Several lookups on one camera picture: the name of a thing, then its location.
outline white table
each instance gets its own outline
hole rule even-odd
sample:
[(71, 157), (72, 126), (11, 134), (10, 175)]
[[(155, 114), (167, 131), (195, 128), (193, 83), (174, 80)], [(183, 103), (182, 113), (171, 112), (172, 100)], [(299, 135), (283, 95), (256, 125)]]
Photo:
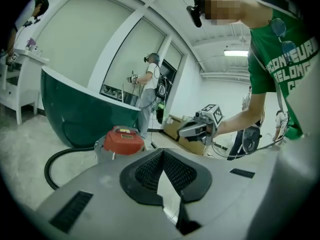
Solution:
[[(21, 64), (20, 70), (8, 71), (5, 60), (0, 65), (0, 103), (16, 111), (16, 121), (22, 124), (21, 107), (34, 104), (33, 112), (38, 112), (38, 97), (41, 88), (42, 66), (49, 59), (42, 58), (29, 50), (14, 49), (18, 54), (16, 63)], [(18, 77), (17, 85), (9, 83), (8, 80)]]

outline red container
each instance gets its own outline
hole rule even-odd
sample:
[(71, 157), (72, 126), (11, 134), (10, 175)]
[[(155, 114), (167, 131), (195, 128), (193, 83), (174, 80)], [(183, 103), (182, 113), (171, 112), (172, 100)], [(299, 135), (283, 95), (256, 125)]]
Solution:
[(145, 142), (137, 129), (115, 126), (107, 133), (103, 147), (118, 155), (133, 155), (145, 150)]

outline ceiling light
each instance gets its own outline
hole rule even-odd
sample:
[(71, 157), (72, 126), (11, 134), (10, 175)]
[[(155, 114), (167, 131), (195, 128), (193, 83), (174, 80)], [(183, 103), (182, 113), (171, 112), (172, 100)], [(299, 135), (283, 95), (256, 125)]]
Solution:
[(224, 56), (242, 56), (248, 57), (247, 50), (224, 50)]

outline man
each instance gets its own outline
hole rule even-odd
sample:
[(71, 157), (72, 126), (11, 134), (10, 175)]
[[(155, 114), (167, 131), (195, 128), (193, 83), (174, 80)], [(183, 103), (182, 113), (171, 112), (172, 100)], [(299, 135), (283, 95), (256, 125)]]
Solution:
[(197, 3), (200, 15), (213, 25), (241, 21), (250, 28), (251, 40), (268, 71), (250, 52), (248, 71), (252, 95), (248, 108), (221, 122), (214, 137), (246, 129), (257, 122), (264, 110), (266, 93), (276, 91), (276, 80), (291, 118), (285, 136), (298, 139), (302, 130), (287, 97), (313, 66), (319, 51), (316, 39), (308, 33), (303, 21), (256, 0), (204, 0)]
[(281, 110), (279, 110), (276, 113), (276, 120), (275, 120), (275, 135), (273, 137), (273, 141), (275, 142), (276, 140), (280, 140), (283, 135), (285, 134), (285, 131), (287, 129), (287, 124), (288, 124), (288, 116), (282, 112)]
[(149, 63), (149, 67), (144, 77), (136, 79), (136, 84), (144, 85), (144, 90), (142, 93), (141, 103), (139, 108), (141, 109), (137, 118), (137, 128), (139, 130), (140, 136), (145, 140), (147, 139), (147, 131), (149, 127), (150, 116), (152, 112), (152, 107), (156, 101), (156, 91), (158, 86), (158, 81), (160, 78), (160, 68), (159, 55), (156, 53), (151, 53), (145, 58), (145, 61)]
[(13, 29), (11, 30), (7, 44), (6, 44), (6, 64), (10, 64), (12, 55), (14, 54), (14, 44), (17, 36), (18, 30), (31, 18), (34, 17), (35, 20), (38, 19), (39, 16), (43, 15), (49, 8), (48, 0), (31, 0), (20, 13), (18, 19), (15, 21), (13, 25)]
[[(242, 97), (242, 111), (244, 111), (250, 103), (250, 98), (251, 98), (251, 89), (252, 86), (249, 86), (249, 93), (245, 96)], [(262, 117), (259, 121), (257, 121), (255, 123), (256, 126), (258, 126), (259, 128), (262, 126), (262, 123), (265, 119), (265, 111), (263, 111)], [(242, 146), (242, 139), (243, 139), (243, 135), (244, 135), (244, 130), (238, 130), (236, 137), (235, 137), (235, 141), (233, 144), (232, 149), (229, 152), (229, 157), (227, 158), (228, 161), (234, 160), (236, 158), (241, 158), (242, 156), (236, 157), (236, 155), (245, 155), (246, 152), (244, 151)]]

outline floor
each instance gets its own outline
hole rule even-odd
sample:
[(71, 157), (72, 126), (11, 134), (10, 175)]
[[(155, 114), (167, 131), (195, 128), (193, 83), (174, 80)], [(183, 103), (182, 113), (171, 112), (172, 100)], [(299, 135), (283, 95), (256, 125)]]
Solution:
[[(15, 111), (0, 105), (0, 169), (16, 201), (36, 210), (54, 192), (44, 177), (47, 160), (68, 147), (57, 137), (45, 116), (34, 116), (31, 111), (24, 111), (22, 122), (17, 125)], [(184, 150), (173, 139), (157, 132), (148, 134), (145, 141), (147, 149), (152, 149), (151, 139), (157, 147)], [(205, 155), (225, 159), (211, 148)], [(95, 164), (94, 151), (70, 153), (56, 160), (51, 174), (57, 185), (62, 186)], [(180, 197), (165, 173), (160, 178), (158, 194), (163, 197), (165, 213), (172, 222), (176, 222)]]

